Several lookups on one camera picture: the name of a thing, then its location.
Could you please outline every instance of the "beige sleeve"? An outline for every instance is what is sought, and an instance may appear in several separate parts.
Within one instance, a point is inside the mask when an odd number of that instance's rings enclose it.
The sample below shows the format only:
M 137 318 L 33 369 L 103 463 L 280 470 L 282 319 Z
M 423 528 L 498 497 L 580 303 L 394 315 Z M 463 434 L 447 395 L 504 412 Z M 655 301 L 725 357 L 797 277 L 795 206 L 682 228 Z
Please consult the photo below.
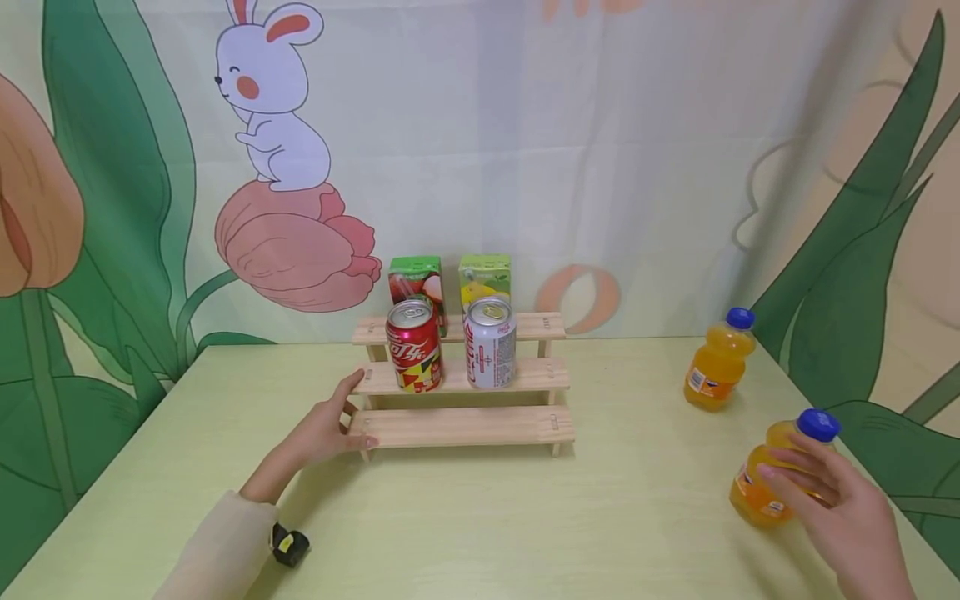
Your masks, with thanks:
M 270 558 L 276 506 L 227 492 L 187 542 L 154 600 L 239 600 Z

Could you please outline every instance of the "bottle label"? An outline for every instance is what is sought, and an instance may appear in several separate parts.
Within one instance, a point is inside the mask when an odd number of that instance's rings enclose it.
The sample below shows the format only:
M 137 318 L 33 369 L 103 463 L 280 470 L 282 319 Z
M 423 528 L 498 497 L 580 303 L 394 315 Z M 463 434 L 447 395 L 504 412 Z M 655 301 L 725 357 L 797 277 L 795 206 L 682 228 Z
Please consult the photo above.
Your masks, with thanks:
M 770 488 L 754 482 L 746 464 L 740 468 L 740 472 L 736 475 L 736 486 L 747 500 L 747 504 L 759 513 L 782 520 L 791 517 L 790 509 L 777 500 Z
M 696 367 L 690 367 L 690 373 L 686 376 L 686 384 L 693 388 L 694 392 L 703 394 L 717 400 L 726 400 L 733 392 L 735 384 L 721 383 L 708 379 Z

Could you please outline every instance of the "orange juice bottle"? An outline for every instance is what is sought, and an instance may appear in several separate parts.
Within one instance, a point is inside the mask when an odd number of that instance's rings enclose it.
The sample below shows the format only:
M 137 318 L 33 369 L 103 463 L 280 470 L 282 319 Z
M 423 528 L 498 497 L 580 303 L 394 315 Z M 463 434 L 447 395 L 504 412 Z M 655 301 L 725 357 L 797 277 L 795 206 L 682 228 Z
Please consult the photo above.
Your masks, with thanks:
M 777 499 L 773 490 L 756 472 L 760 463 L 796 468 L 776 460 L 768 451 L 772 447 L 796 449 L 787 437 L 791 433 L 803 434 L 833 448 L 833 440 L 840 433 L 840 422 L 830 413 L 808 408 L 796 420 L 782 420 L 767 429 L 766 444 L 754 448 L 730 487 L 731 504 L 743 518 L 756 527 L 777 527 L 793 516 L 790 507 Z
M 709 411 L 727 405 L 733 388 L 747 370 L 747 356 L 756 349 L 752 326 L 754 313 L 746 308 L 731 308 L 724 322 L 707 331 L 707 343 L 694 354 L 686 372 L 684 396 L 688 402 Z

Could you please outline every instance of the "shelf tier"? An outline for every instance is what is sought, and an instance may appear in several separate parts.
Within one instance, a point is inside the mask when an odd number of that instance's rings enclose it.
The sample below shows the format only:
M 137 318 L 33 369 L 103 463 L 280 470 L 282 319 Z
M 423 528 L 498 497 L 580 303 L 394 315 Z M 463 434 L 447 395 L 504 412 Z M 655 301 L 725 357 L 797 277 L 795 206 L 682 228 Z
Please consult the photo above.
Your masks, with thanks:
M 360 411 L 350 434 L 374 436 L 378 448 L 565 444 L 575 438 L 565 406 Z
M 373 362 L 364 365 L 366 374 L 353 389 L 355 395 L 386 396 L 408 394 L 396 383 L 394 365 L 390 362 Z M 444 383 L 436 390 L 416 396 L 431 394 L 503 393 L 503 392 L 551 392 L 570 389 L 570 373 L 564 360 L 557 357 L 517 358 L 514 382 L 509 388 L 478 390 L 467 380 L 467 365 L 461 360 L 444 361 Z
M 463 342 L 464 324 L 460 315 L 451 315 L 444 342 Z M 361 319 L 353 330 L 356 346 L 386 346 L 387 318 Z M 560 313 L 516 313 L 516 339 L 519 342 L 562 340 L 566 337 Z

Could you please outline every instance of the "juice box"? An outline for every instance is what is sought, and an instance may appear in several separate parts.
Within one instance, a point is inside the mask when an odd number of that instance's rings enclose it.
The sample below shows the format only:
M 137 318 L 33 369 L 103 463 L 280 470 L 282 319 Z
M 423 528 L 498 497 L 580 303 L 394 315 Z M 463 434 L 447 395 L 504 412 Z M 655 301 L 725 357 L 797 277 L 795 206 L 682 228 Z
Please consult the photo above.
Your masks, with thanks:
M 440 335 L 446 335 L 444 287 L 440 278 L 439 256 L 397 256 L 390 261 L 390 297 L 394 304 L 413 296 L 427 296 L 437 310 Z
M 465 254 L 460 259 L 460 303 L 469 306 L 485 296 L 510 298 L 510 256 L 508 254 Z

